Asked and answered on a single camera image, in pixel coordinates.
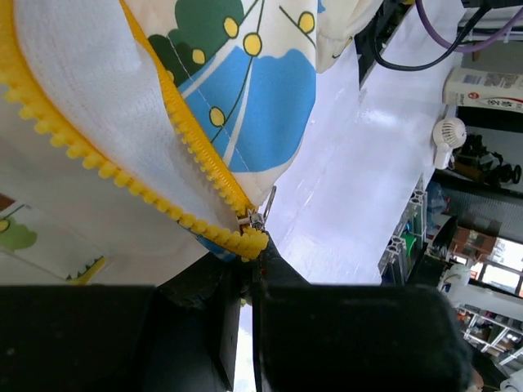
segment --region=small white fan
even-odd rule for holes
[[[452,150],[461,147],[467,139],[467,129],[459,118],[446,118],[439,121],[432,131],[436,143],[436,169],[446,169],[449,165]]]

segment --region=white table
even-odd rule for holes
[[[448,40],[463,15],[459,0],[426,0],[427,14]],[[443,49],[415,10],[383,56],[420,65]],[[378,262],[420,176],[430,179],[431,131],[444,112],[442,88],[456,57],[417,73],[376,66],[358,89],[354,46],[318,75],[300,153],[279,179],[267,228],[282,256],[317,283],[380,283]],[[240,315],[235,392],[255,390],[252,312]]]

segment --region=zipper teeth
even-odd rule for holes
[[[153,204],[160,212],[166,213],[194,234],[202,235],[218,246],[248,259],[256,258],[265,249],[268,238],[261,231],[248,229],[242,235],[237,231],[231,233],[228,229],[209,225],[205,220],[198,220],[168,200],[160,198],[153,190],[98,152],[61,115],[34,79],[16,41],[13,12],[13,0],[0,1],[0,83],[9,86],[6,93],[8,102],[23,105],[19,112],[20,117],[25,120],[36,119],[34,130],[38,134],[51,134],[50,142],[53,147],[68,147],[66,154],[69,158],[82,158],[84,168],[97,168],[101,178],[112,178],[119,188],[127,187],[131,194],[141,196],[146,203]]]
[[[202,172],[207,172],[207,179],[214,182],[214,188],[218,191],[220,197],[224,198],[225,202],[231,205],[231,208],[238,216],[245,216],[248,209],[253,210],[255,207],[248,200],[236,179],[230,174],[229,169],[221,160],[202,127],[190,112],[187,103],[174,86],[167,70],[163,67],[162,61],[158,58],[125,1],[120,0],[120,5],[127,18],[133,37],[153,59],[159,76],[163,101],[175,132],[182,134],[181,141],[189,145],[187,150],[194,155],[194,160],[200,163]]]

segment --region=yellow dot print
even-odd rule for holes
[[[254,57],[258,56],[262,51],[262,39],[258,33],[249,33],[244,38],[245,53]]]
[[[223,21],[223,28],[225,29],[229,38],[238,37],[238,24],[230,16],[227,16]]]
[[[0,233],[3,233],[9,227],[9,221],[7,219],[0,220]]]
[[[193,61],[196,64],[205,64],[205,53],[201,49],[193,50]]]
[[[223,127],[223,124],[226,123],[226,116],[216,106],[209,112],[209,118],[211,119],[211,124],[215,127]]]
[[[297,24],[298,24],[298,26],[300,26],[300,30],[303,33],[308,34],[312,30],[314,30],[314,27],[315,27],[314,16],[309,11],[305,11],[300,15],[300,19],[298,19]]]

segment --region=zipper slider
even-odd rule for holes
[[[272,203],[275,201],[276,189],[276,185],[274,185],[270,191],[269,199],[267,200],[267,205],[263,214],[256,210],[247,210],[247,217],[238,219],[238,225],[249,225],[249,227],[252,227],[253,229],[265,231],[265,223],[269,217]]]

